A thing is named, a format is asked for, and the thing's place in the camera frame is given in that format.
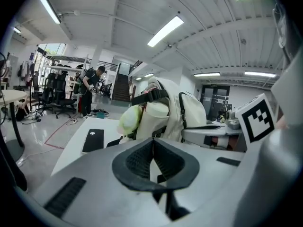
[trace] shelf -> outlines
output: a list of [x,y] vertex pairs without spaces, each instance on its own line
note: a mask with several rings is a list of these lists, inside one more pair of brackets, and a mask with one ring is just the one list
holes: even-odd
[[51,69],[54,69],[54,70],[66,70],[66,71],[82,72],[82,69],[72,68],[72,67],[65,67],[65,66],[46,66],[46,68],[51,68]]
[[[51,54],[46,54],[46,58],[53,60],[53,61],[74,61],[78,63],[84,63],[85,58],[81,57],[73,57],[73,56],[65,56],[65,55],[51,55]],[[87,58],[86,64],[90,64],[90,59]]]

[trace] white backpack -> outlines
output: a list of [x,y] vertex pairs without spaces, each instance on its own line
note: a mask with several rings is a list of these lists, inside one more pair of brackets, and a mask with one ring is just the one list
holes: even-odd
[[136,139],[156,136],[181,141],[183,129],[206,125],[205,109],[192,94],[182,91],[173,81],[158,77],[150,78],[145,90],[154,87],[156,89],[133,98],[132,105],[153,102],[154,105],[147,103],[147,106],[153,107],[153,112],[157,103],[166,105],[169,109],[168,116],[148,115],[144,110]]

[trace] glossy floor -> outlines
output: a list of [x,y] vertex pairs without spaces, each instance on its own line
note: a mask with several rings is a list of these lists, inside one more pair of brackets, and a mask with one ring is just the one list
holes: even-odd
[[[108,117],[111,119],[120,119],[129,107],[129,103],[94,96],[92,106],[108,111]],[[67,115],[62,114],[56,119],[50,111],[44,113],[41,122],[29,125],[18,122],[18,129],[25,144],[25,151],[17,164],[27,179],[29,193],[33,192],[50,177],[64,147],[84,122],[80,118],[80,114],[71,114],[71,116],[78,120],[73,125],[67,125],[69,124],[67,123],[69,121]],[[10,121],[4,122],[1,131],[6,141],[16,138]]]

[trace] ceiling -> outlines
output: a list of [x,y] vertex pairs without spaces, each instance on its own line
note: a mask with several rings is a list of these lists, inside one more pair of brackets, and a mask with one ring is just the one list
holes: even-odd
[[[204,84],[270,88],[275,79],[244,76],[246,70],[281,74],[282,51],[273,21],[274,0],[50,0],[57,25],[39,0],[17,16],[27,44],[96,45],[142,60],[157,70],[184,66],[192,74],[220,72]],[[147,43],[178,15],[183,21],[156,46]]]

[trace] black t-shirt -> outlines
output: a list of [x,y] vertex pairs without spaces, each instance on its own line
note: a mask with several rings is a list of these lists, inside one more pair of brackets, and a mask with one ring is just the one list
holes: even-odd
[[[96,75],[96,71],[95,70],[88,70],[85,76],[89,78],[87,80],[87,82],[89,83],[89,85],[94,85],[95,86],[99,82],[99,80],[100,80],[100,77],[98,77]],[[87,91],[87,87],[82,82],[82,84],[81,84],[81,93],[85,94],[86,91]]]

